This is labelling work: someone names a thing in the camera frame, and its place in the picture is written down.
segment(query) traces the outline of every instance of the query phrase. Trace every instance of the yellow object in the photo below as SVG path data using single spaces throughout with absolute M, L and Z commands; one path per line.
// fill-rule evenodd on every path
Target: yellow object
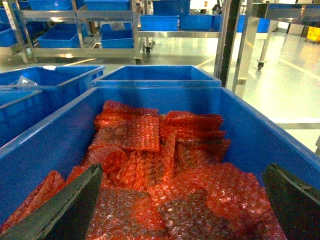
M 306 38 L 312 41 L 320 41 L 320 28 L 310 26 Z

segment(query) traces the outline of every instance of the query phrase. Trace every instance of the caster wheel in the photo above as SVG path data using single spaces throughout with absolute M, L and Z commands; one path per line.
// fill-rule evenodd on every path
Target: caster wheel
M 258 63 L 258 70 L 261 70 L 264 67 L 265 63 L 264 62 L 259 62 Z
M 135 65 L 138 65 L 138 66 L 141 65 L 141 59 L 136 59 L 135 60 Z

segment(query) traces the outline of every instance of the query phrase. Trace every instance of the floor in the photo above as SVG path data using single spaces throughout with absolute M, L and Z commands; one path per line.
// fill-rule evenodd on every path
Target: floor
M 218 39 L 157 38 L 144 65 L 195 65 L 213 73 Z M 267 63 L 258 70 L 264 41 L 257 39 L 250 62 L 243 99 L 275 123 L 320 123 L 320 45 L 304 38 L 273 32 L 266 53 Z M 231 88 L 240 40 L 236 39 L 227 87 Z M 34 65 L 77 64 L 85 59 L 40 58 Z M 105 65 L 105 73 L 133 59 L 93 59 L 82 64 Z M 26 67 L 20 56 L 0 58 L 2 72 Z M 293 137 L 313 152 L 320 136 L 320 127 L 288 129 Z

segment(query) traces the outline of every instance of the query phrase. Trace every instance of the metal shelf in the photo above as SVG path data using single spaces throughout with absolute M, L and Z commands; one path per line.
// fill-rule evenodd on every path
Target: metal shelf
M 33 11 L 21 10 L 20 15 L 26 22 L 66 22 L 76 19 L 74 11 Z
M 134 48 L 40 48 L 33 49 L 36 57 L 60 58 L 131 58 Z
M 8 47 L 0 47 L 0 55 L 15 55 L 22 50 L 21 46 L 16 43 Z
M 91 11 L 83 6 L 77 11 L 77 17 L 82 21 L 128 21 L 133 19 L 131 11 Z
M 237 32 L 236 38 L 241 38 L 241 33 Z M 266 39 L 267 33 L 257 33 L 256 39 Z M 199 38 L 217 39 L 219 32 L 216 31 L 139 31 L 139 37 L 144 38 Z

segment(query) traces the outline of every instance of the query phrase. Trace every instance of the blue plastic crate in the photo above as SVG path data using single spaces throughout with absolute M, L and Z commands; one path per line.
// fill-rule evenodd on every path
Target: blue plastic crate
M 130 0 L 84 0 L 91 11 L 128 11 Z
M 25 10 L 30 7 L 30 5 L 27 1 L 19 1 L 19 5 L 20 5 L 21 10 Z M 16 16 L 18 22 L 20 23 L 21 22 L 20 16 L 18 14 L 18 11 L 16 10 L 17 6 L 14 2 L 12 3 L 12 7 L 15 9 L 14 10 L 15 16 Z M 7 13 L 6 13 L 4 6 L 0 6 L 0 23 L 5 23 L 5 24 L 9 23 L 9 19 L 8 19 L 8 16 L 7 16 Z
M 211 30 L 212 29 L 212 22 L 213 22 L 212 15 L 187 15 L 187 16 L 180 16 L 180 30 Z
M 73 32 L 75 34 L 78 33 L 77 30 L 77 25 L 75 23 L 59 23 L 54 25 L 50 31 L 68 31 L 68 32 Z M 88 34 L 87 30 L 87 25 L 85 23 L 81 24 L 81 32 L 82 32 L 82 37 L 86 38 Z
M 133 49 L 132 30 L 104 32 L 101 37 L 101 45 L 104 49 Z
M 157 16 L 185 16 L 190 13 L 191 0 L 153 1 L 153 14 Z
M 42 90 L 47 112 L 53 113 L 92 87 L 92 80 L 103 75 L 104 66 L 45 66 L 27 67 L 0 73 L 0 91 Z M 16 86 L 20 76 L 38 86 Z
M 125 30 L 132 30 L 132 24 L 131 22 L 124 22 L 123 23 L 124 29 Z M 111 32 L 113 31 L 111 24 L 103 24 L 100 28 L 100 33 L 103 34 L 105 32 Z
M 36 38 L 41 32 L 47 29 L 46 22 L 31 21 L 26 24 L 31 39 Z
M 257 33 L 267 33 L 269 25 L 270 19 L 260 18 Z
M 79 48 L 79 35 L 73 31 L 50 30 L 38 38 L 41 48 Z
M 0 147 L 44 119 L 42 91 L 0 91 Z
M 160 114 L 221 114 L 221 129 L 231 139 L 226 162 L 254 173 L 261 184 L 266 166 L 277 163 L 320 190 L 320 157 L 225 88 L 98 87 L 0 148 L 0 223 L 51 170 L 67 178 L 81 163 L 95 134 L 94 119 L 106 100 L 156 108 Z
M 10 24 L 0 23 L 0 47 L 10 47 L 16 43 L 17 39 Z
M 96 78 L 94 87 L 220 87 L 221 81 L 195 66 L 123 66 Z
M 178 31 L 178 16 L 142 15 L 142 31 Z
M 71 0 L 28 0 L 32 10 L 35 11 L 71 11 L 73 10 Z M 85 5 L 84 0 L 76 0 L 79 9 Z

